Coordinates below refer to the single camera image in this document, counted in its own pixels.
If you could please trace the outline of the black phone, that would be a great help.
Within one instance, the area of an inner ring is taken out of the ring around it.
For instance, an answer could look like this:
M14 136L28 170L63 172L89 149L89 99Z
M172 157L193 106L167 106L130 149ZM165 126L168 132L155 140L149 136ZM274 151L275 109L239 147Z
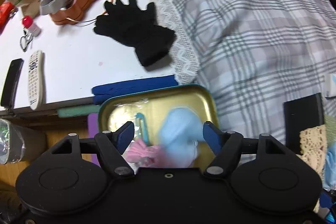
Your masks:
M1 96L1 106L4 108L10 109L14 106L15 94L23 63L23 59L15 59L10 63Z

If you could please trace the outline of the blue foam strip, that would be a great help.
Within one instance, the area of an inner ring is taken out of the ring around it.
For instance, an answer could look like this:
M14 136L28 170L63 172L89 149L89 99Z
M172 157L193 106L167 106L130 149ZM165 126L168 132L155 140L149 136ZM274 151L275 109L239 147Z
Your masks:
M99 85L92 88L93 104L101 105L110 98L174 86L178 86L174 75Z

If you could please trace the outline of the red capped white bottle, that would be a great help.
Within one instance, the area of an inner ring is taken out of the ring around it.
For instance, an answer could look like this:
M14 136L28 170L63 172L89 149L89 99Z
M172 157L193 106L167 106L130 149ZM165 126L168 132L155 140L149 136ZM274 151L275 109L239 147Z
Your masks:
M39 36L41 33L39 26L34 22L32 17L28 15L23 17L22 24L24 28L27 29L34 37Z

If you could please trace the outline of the gold metal tin tray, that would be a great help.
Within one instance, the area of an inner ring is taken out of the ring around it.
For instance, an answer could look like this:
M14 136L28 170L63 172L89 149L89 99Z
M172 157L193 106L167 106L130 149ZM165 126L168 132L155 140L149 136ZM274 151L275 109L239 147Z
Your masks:
M178 108L190 109L201 122L219 125L215 102L208 90L199 85L183 85L111 98L100 108L98 127L100 131L114 132L131 121L136 139L146 132L148 145L157 145L159 130L169 112Z

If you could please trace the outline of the grey plaid bedsheet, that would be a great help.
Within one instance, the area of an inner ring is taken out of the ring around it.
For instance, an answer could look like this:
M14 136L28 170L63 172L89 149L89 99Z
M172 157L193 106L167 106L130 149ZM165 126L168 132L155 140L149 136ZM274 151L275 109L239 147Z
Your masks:
M335 72L329 0L171 0L199 57L223 130L285 140L283 104Z

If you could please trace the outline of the light blue face mask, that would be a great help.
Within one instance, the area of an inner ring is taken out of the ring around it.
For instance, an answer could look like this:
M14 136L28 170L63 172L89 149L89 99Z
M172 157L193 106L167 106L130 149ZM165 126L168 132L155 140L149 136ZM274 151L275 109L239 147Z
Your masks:
M198 157L198 143L205 141L203 123L187 107L169 111L159 133L159 145L170 168L188 168Z

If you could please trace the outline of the green fuzzy cloth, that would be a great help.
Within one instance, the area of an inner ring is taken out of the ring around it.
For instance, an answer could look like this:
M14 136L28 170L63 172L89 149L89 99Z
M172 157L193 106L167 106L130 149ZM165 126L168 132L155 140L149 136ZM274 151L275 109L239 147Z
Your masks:
M336 120L333 116L325 115L326 137L328 142L335 142Z

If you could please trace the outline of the beige lace cloth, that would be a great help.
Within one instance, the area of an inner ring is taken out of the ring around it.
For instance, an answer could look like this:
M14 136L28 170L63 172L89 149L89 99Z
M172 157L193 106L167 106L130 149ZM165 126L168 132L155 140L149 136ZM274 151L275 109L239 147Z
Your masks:
M323 181L327 152L326 126L323 124L301 131L299 143L301 155L298 157L314 169Z

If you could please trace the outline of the black knitted glove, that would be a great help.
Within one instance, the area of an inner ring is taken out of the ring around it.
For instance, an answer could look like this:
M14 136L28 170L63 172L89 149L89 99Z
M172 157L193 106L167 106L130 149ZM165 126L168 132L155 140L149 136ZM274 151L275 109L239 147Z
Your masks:
M95 34L110 37L124 46L132 47L143 67L149 67L169 54L175 40L175 31L160 26L154 2L146 9L139 8L137 0L104 3L106 14L96 18Z

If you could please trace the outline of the white remote control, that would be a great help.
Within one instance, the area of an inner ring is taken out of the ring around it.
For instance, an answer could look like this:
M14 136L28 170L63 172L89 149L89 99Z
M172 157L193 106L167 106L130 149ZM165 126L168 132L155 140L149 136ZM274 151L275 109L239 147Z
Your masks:
M43 102L43 52L35 51L29 58L28 98L31 110L37 110Z

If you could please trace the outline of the black triangular case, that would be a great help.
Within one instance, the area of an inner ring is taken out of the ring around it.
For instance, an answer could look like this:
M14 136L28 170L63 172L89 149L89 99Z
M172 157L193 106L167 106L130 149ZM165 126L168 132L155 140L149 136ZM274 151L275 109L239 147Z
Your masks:
M301 155L301 131L325 123L321 93L285 102L285 146Z

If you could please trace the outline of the orange leather basket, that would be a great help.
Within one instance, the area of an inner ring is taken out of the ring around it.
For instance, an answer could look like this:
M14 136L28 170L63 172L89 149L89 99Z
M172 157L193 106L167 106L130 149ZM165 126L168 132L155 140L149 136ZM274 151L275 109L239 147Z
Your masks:
M54 24L78 24L86 10L97 0L41 0L39 13L48 15Z

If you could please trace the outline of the black frame eyeglasses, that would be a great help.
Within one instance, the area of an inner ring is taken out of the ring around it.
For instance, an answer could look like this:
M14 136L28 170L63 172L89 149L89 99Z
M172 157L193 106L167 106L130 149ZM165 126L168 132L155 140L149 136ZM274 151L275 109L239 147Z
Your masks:
M24 28L23 29L23 36L20 38L20 42L19 42L19 45L20 45L21 50L23 52L27 51L27 48L28 48L30 42L32 42L33 38L34 38L33 34L31 32L29 32L28 29Z

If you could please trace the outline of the pink knitted pouch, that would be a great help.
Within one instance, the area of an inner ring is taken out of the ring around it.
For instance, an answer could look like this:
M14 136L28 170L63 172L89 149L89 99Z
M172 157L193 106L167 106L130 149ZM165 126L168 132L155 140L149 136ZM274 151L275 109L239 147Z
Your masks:
M165 151L160 145L147 146L142 139L132 141L123 157L127 162L139 167L166 168L169 165Z

